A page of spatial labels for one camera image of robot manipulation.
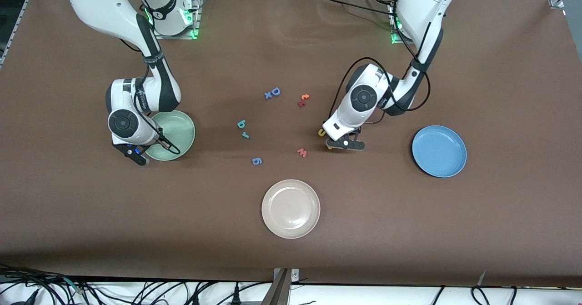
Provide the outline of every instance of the blue plate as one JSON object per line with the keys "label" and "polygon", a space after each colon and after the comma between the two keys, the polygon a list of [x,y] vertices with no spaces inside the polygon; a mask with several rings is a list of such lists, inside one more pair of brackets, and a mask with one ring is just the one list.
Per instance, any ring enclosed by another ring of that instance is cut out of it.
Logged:
{"label": "blue plate", "polygon": [[452,177],[467,162],[467,148],[461,137],[442,125],[429,125],[416,133],[412,155],[424,172],[435,177]]}

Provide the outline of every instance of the wire bundle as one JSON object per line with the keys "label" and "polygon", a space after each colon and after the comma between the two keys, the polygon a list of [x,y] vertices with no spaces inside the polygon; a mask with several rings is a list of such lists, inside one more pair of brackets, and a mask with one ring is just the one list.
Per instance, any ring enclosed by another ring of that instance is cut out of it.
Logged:
{"label": "wire bundle", "polygon": [[[189,295],[186,299],[184,305],[199,305],[198,297],[200,294],[208,289],[210,286],[217,284],[218,281],[208,281],[208,282],[198,282],[196,285],[196,289],[194,293],[190,296],[190,293],[187,288],[188,282],[194,282],[192,280],[158,280],[152,282],[145,282],[143,289],[140,290],[137,295],[132,300],[121,299],[116,296],[110,295],[108,292],[103,291],[103,288],[98,288],[92,284],[89,284],[87,280],[80,276],[65,276],[63,274],[58,274],[54,272],[46,272],[43,270],[34,270],[29,268],[19,268],[15,266],[10,266],[6,264],[0,263],[0,275],[6,276],[8,278],[7,281],[0,282],[0,286],[9,285],[7,288],[3,288],[0,290],[0,295],[6,292],[10,288],[13,288],[19,284],[25,284],[27,287],[37,286],[40,290],[46,290],[50,298],[52,299],[53,305],[76,305],[74,296],[82,297],[85,305],[89,304],[98,304],[98,305],[106,305],[104,300],[114,300],[116,302],[121,302],[124,304],[129,305],[160,305],[166,304],[168,302],[163,299],[164,295],[166,295],[171,290],[176,288],[183,287],[185,288],[187,295]],[[254,284],[250,284],[241,288],[240,290],[235,291],[225,299],[221,300],[220,305],[227,301],[229,298],[233,297],[235,294],[238,295],[239,292],[254,287],[260,284],[268,284],[270,282],[256,282]],[[156,290],[160,290],[162,287],[167,287],[166,290],[161,292],[153,301],[149,302],[148,296],[153,297],[153,293]],[[61,297],[58,291],[62,291],[66,295],[66,299]]]}

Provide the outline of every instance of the green led light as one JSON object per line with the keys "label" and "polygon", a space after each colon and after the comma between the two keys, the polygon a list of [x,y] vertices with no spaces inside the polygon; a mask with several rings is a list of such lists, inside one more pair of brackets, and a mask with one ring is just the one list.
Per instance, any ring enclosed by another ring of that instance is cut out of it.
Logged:
{"label": "green led light", "polygon": [[187,25],[191,25],[192,15],[188,11],[181,10],[180,15],[182,15],[182,19],[183,19],[184,23],[186,23]]}
{"label": "green led light", "polygon": [[150,16],[150,13],[148,11],[145,11],[145,16],[147,16],[147,20],[151,25],[154,25],[154,21]]}
{"label": "green led light", "polygon": [[198,39],[198,29],[194,29],[190,32],[192,39]]}

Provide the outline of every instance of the green plate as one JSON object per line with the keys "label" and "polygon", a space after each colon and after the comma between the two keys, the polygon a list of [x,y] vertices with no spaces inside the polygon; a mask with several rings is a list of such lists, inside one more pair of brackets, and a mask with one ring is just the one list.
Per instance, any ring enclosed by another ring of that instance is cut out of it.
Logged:
{"label": "green plate", "polygon": [[162,145],[154,144],[145,151],[149,157],[154,160],[176,160],[190,149],[194,143],[196,129],[194,122],[187,114],[173,110],[172,112],[158,113],[151,118],[164,129],[164,137],[180,149],[180,154],[172,154]]}

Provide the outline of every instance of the table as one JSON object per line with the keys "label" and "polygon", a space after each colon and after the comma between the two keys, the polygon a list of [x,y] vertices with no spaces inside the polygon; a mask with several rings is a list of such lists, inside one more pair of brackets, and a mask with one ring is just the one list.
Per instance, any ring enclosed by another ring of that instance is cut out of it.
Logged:
{"label": "table", "polygon": [[[328,0],[210,0],[197,40],[161,42],[195,143],[142,168],[111,147],[104,104],[112,80],[143,74],[141,56],[67,0],[31,0],[0,70],[2,261],[70,275],[270,280],[293,266],[311,282],[473,285],[487,270],[490,285],[580,285],[582,65],[562,11],[455,0],[443,27],[426,106],[364,127],[363,152],[328,151],[317,131],[349,65],[372,56],[402,75],[410,61],[386,17]],[[459,175],[414,163],[426,125],[464,139]],[[297,240],[260,213],[290,178],[322,207]]]}

